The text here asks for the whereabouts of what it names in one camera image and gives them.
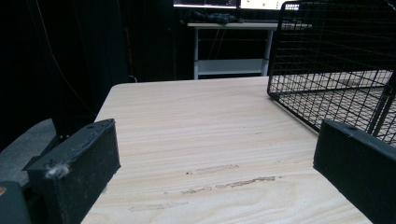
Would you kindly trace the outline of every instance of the black wire mesh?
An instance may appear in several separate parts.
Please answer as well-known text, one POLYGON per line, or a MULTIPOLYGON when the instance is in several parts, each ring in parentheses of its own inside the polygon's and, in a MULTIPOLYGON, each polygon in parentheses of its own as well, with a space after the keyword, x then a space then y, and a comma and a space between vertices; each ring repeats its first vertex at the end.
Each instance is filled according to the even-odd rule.
POLYGON ((282 6, 268 94, 318 131, 323 119, 396 146, 396 11, 386 1, 282 6))

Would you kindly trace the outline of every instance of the monitor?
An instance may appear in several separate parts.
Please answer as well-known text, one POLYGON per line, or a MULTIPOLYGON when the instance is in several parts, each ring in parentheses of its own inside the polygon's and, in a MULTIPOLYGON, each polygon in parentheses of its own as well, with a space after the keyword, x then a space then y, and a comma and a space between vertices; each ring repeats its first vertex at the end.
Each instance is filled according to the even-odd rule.
POLYGON ((241 0, 242 9, 270 9, 280 10, 282 4, 288 0, 241 0))
POLYGON ((174 0, 174 7, 236 8, 238 0, 174 0))

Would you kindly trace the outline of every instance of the dark background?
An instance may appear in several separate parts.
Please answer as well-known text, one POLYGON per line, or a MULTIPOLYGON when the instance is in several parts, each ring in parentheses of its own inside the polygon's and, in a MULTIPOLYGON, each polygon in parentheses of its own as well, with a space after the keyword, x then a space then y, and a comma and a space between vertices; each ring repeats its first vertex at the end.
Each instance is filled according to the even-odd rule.
MULTIPOLYGON (((63 141, 94 121, 119 83, 192 79, 193 30, 180 23, 188 10, 172 0, 0 1, 0 151, 49 118, 63 141)), ((211 59, 262 57, 264 31, 226 31, 221 45, 216 31, 201 34, 201 58, 212 48, 211 59)))

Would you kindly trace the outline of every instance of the white desk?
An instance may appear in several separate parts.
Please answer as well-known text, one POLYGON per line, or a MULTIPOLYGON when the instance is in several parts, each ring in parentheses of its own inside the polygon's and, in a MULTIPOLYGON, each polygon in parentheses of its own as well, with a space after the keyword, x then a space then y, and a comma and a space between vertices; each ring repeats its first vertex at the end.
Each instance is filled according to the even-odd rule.
POLYGON ((269 99, 268 77, 122 84, 121 168, 83 223, 370 223, 312 168, 318 135, 269 99))
POLYGON ((262 76, 267 75, 273 32, 277 28, 277 23, 228 23, 225 25, 217 23, 188 23, 188 26, 195 29, 194 79, 198 79, 200 75, 218 74, 261 73, 262 76), (204 29, 267 30, 267 41, 263 57, 261 59, 245 60, 199 60, 199 31, 204 29))

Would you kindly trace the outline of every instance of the white shelf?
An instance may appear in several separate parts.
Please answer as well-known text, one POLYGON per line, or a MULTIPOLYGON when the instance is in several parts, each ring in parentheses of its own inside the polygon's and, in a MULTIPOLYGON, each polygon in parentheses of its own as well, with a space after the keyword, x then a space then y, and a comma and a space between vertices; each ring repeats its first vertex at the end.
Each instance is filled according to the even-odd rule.
POLYGON ((263 59, 200 60, 198 75, 261 73, 263 59))

